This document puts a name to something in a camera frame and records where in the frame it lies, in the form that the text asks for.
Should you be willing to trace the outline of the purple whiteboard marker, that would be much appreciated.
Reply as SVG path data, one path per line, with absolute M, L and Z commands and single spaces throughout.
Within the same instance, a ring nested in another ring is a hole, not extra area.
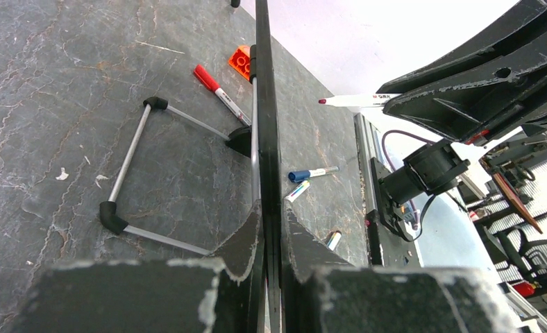
M 321 105 L 330 105 L 334 107 L 345 108 L 381 108 L 388 101 L 400 96 L 400 94 L 356 94 L 356 95 L 337 95 L 318 101 Z

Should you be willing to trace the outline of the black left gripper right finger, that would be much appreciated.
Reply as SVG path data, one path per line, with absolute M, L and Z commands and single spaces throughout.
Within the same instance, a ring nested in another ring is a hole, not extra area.
M 491 278 L 472 268 L 354 266 L 290 206 L 282 215 L 284 332 L 519 332 Z

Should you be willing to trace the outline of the white whiteboard black frame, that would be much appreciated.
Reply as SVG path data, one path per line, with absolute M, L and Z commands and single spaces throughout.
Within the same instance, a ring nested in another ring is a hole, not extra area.
M 211 273 L 211 285 L 199 302 L 199 322 L 204 332 L 260 332 L 264 320 L 279 332 L 282 312 L 283 200 L 280 184 L 278 110 L 271 54 L 269 9 L 255 4 L 256 43 L 251 49 L 253 85 L 251 123 L 251 189 L 253 206 L 241 228 L 212 252 L 129 225 L 117 215 L 116 200 L 135 149 L 152 110 L 166 110 L 166 100 L 151 97 L 131 140 L 110 192 L 99 206 L 101 224 L 119 234 L 131 233 L 199 255 L 193 260 L 171 260 L 168 267 L 192 276 L 184 291 L 196 291 L 201 273 Z

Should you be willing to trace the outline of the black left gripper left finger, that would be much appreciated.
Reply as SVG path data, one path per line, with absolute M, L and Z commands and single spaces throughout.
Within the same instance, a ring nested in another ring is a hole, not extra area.
M 262 209 L 202 258 L 81 260 L 28 292 L 14 332 L 263 332 Z

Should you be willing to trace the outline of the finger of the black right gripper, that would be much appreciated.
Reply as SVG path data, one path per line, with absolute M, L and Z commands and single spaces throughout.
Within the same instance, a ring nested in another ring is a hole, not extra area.
M 384 112 L 453 142 L 489 142 L 517 127 L 547 130 L 547 31 L 510 54 L 402 93 Z
M 506 56 L 547 31 L 547 1 L 518 1 L 478 34 L 420 69 L 383 84 L 379 93 L 406 93 Z

